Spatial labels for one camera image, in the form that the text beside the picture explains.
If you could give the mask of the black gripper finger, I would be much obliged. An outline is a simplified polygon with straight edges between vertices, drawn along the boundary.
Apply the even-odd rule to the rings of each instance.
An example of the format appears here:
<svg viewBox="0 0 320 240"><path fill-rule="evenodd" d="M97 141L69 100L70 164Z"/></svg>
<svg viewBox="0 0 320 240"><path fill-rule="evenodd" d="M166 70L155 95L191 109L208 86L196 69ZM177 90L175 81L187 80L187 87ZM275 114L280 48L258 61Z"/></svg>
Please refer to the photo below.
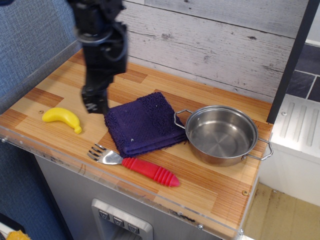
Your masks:
<svg viewBox="0 0 320 240"><path fill-rule="evenodd" d="M81 96L83 104L88 113L95 113L97 110L97 104L95 103L95 92L87 86L84 86L81 90Z"/></svg>
<svg viewBox="0 0 320 240"><path fill-rule="evenodd" d="M109 111L108 105L108 92L107 89L103 89L97 92L96 94L96 105L97 105L97 114L106 115Z"/></svg>

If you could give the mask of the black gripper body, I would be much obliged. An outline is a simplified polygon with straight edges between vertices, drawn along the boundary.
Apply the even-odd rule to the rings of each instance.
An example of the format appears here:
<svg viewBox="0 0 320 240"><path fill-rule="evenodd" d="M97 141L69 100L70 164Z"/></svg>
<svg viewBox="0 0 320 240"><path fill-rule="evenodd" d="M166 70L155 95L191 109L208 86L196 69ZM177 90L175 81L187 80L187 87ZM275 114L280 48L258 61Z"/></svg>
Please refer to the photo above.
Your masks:
<svg viewBox="0 0 320 240"><path fill-rule="evenodd" d="M124 73L128 59L127 26L113 22L102 33L89 34L76 29L76 38L82 43L86 64L84 92L104 91L114 76Z"/></svg>

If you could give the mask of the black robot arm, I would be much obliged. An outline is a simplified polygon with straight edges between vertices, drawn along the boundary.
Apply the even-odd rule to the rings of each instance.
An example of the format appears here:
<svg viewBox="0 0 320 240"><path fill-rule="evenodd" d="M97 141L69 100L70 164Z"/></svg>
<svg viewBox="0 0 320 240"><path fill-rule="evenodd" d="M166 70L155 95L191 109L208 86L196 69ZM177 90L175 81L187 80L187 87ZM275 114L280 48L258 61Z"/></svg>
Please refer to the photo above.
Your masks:
<svg viewBox="0 0 320 240"><path fill-rule="evenodd" d="M106 115L107 88L115 75L127 69L127 26L116 21L125 7L121 0L70 0L68 4L75 20L74 35L82 44L86 64L83 104L88 113Z"/></svg>

